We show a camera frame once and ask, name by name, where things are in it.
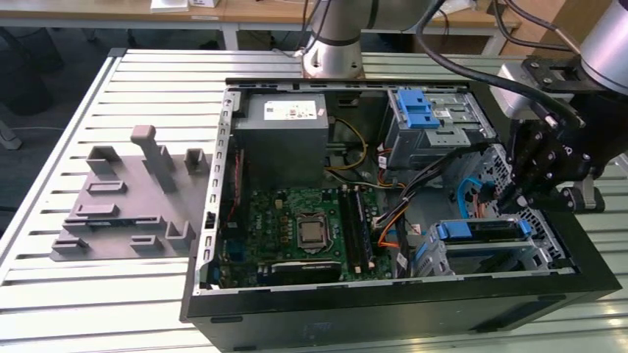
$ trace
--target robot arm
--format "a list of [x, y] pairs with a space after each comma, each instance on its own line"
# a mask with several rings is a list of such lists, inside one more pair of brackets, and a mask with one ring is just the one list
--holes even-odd
[[302, 55], [305, 76], [364, 77], [361, 30], [406, 30], [428, 6], [429, 1], [418, 0], [317, 0], [312, 37]]
[[[409, 29], [425, 53], [446, 69], [488, 83], [512, 121], [510, 184], [500, 191], [504, 213], [521, 207], [601, 212], [593, 187], [609, 160], [628, 150], [628, 0], [613, 0], [581, 48], [552, 26], [576, 53], [572, 60], [540, 58], [506, 64], [500, 76], [450, 62], [426, 46], [421, 31], [444, 0], [317, 0], [302, 72], [313, 78], [362, 77], [361, 29]], [[560, 193], [556, 186], [574, 182]]]
[[[504, 66], [500, 75], [568, 101], [582, 125], [569, 127], [534, 101], [492, 88], [513, 120], [508, 159], [512, 183], [498, 206], [521, 206], [577, 213], [604, 211], [593, 180], [605, 165], [628, 150], [628, 1], [613, 1], [570, 60], [529, 58], [520, 68]], [[532, 113], [532, 120], [520, 120]], [[572, 187], [556, 192], [562, 182]]]

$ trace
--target black cable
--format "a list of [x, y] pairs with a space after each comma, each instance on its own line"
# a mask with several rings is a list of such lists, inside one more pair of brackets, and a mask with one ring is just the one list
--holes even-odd
[[529, 42], [528, 40], [521, 40], [514, 38], [508, 32], [506, 25], [504, 24], [504, 19], [501, 18], [500, 10], [497, 8], [497, 0], [492, 0], [492, 11], [494, 12], [494, 19], [497, 23], [497, 28], [500, 29], [501, 35], [506, 38], [509, 42], [517, 46], [526, 46], [529, 48], [549, 49], [557, 51], [570, 51], [566, 46], [558, 44], [542, 44], [536, 42]]
[[322, 26], [325, 25], [325, 19], [326, 19], [326, 12], [329, 11], [329, 5], [332, 4], [332, 0], [326, 0], [326, 7], [325, 7], [325, 12], [322, 13], [322, 18], [321, 18], [321, 25], [317, 28], [316, 35], [313, 37], [313, 40], [310, 41], [310, 44], [306, 46], [306, 48], [302, 50], [302, 55], [305, 55], [312, 47], [314, 46], [317, 39], [321, 37], [321, 32], [322, 32]]
[[442, 6], [444, 0], [436, 0], [426, 10], [425, 14], [421, 17], [421, 20], [416, 26], [416, 40], [418, 45], [422, 47], [422, 50], [432, 58], [432, 60], [444, 68], [446, 68], [454, 74], [464, 76], [474, 81], [484, 82], [490, 86], [496, 86], [502, 88], [504, 90], [509, 90], [513, 93], [520, 94], [521, 96], [526, 97], [536, 103], [538, 103], [545, 109], [552, 111], [556, 114], [557, 119], [568, 119], [566, 122], [569, 124], [574, 124], [580, 126], [581, 119], [576, 115], [574, 111], [568, 107], [565, 104], [556, 101], [550, 96], [545, 93], [538, 91], [537, 89], [532, 88], [522, 83], [516, 81], [510, 81], [509, 79], [504, 79], [502, 77], [486, 74], [484, 72], [476, 71], [472, 68], [465, 68], [464, 66], [453, 63], [448, 58], [434, 52], [425, 42], [425, 37], [422, 31], [425, 29], [429, 20], [432, 19], [433, 15], [436, 14], [437, 10]]
[[309, 27], [309, 25], [312, 23], [312, 18], [314, 17], [314, 13], [316, 13], [316, 10], [317, 10], [317, 7], [320, 6], [320, 4], [321, 4], [321, 0], [316, 0], [316, 3], [313, 4], [313, 9], [312, 9], [310, 15], [306, 18], [306, 20], [305, 20], [306, 11], [302, 11], [301, 33], [298, 35], [298, 40], [296, 41], [294, 51], [297, 51], [298, 48], [301, 47], [301, 41], [302, 41], [302, 37], [305, 36], [305, 33], [306, 33], [306, 27]]
[[528, 13], [521, 7], [518, 7], [518, 5], [512, 1], [512, 0], [504, 0], [508, 4], [508, 6], [510, 7], [510, 9], [521, 16], [524, 17], [525, 20], [528, 20], [529, 22], [537, 24], [538, 26], [549, 29], [550, 31], [556, 31], [558, 29], [558, 27], [546, 22], [545, 20], [540, 19], [538, 17], [536, 17], [534, 15], [532, 15], [530, 13]]
[[449, 39], [449, 17], [445, 11], [442, 11], [441, 9], [438, 9], [438, 13], [442, 15], [442, 19], [444, 19], [444, 33], [442, 33], [442, 40], [440, 41], [440, 51], [442, 51], [444, 46], [446, 45], [448, 39]]

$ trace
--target screw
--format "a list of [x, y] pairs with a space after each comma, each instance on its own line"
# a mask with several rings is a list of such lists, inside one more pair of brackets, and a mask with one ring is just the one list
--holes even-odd
[[558, 126], [558, 122], [554, 120], [552, 116], [545, 116], [545, 122], [549, 124], [549, 126], [554, 129]]
[[528, 201], [525, 200], [525, 197], [522, 196], [517, 197], [517, 205], [521, 207], [525, 207], [528, 205]]

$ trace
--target yellow wire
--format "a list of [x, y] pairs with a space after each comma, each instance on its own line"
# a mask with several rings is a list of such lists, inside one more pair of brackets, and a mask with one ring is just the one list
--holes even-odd
[[388, 233], [388, 230], [390, 229], [392, 225], [394, 224], [396, 220], [401, 217], [401, 215], [405, 213], [405, 210], [408, 209], [410, 205], [406, 205], [405, 208], [401, 210], [401, 212], [397, 213], [397, 215], [394, 216], [394, 218], [390, 220], [390, 222], [388, 223], [388, 225], [385, 226], [384, 228], [384, 231], [381, 232], [381, 236], [380, 236], [380, 240], [378, 240], [378, 243], [380, 243], [380, 246], [398, 246], [397, 244], [394, 243], [384, 243], [382, 240], [385, 239], [385, 235]]
[[360, 138], [360, 141], [362, 142], [362, 156], [360, 157], [360, 160], [356, 163], [349, 164], [349, 165], [342, 165], [340, 167], [328, 167], [325, 168], [326, 171], [345, 171], [348, 169], [352, 169], [357, 167], [364, 162], [364, 159], [366, 158], [366, 142], [364, 141], [364, 137], [360, 135], [357, 129], [344, 119], [336, 118], [336, 120], [345, 123], [346, 127], [352, 130], [352, 132]]

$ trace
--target slotted aluminum profile table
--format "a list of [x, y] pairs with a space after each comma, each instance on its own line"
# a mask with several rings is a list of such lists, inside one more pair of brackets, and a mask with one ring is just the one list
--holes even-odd
[[[186, 257], [56, 263], [48, 258], [76, 200], [90, 147], [140, 154], [132, 127], [152, 124], [170, 154], [213, 151], [226, 77], [300, 76], [298, 63], [272, 52], [112, 51], [0, 240], [0, 352], [216, 352], [178, 322]], [[452, 56], [496, 73], [520, 57]], [[460, 79], [416, 54], [365, 54], [368, 78]], [[622, 160], [596, 182], [606, 213], [578, 220], [628, 288], [628, 179]], [[556, 311], [512, 332], [360, 343], [290, 352], [624, 352], [628, 290]]]

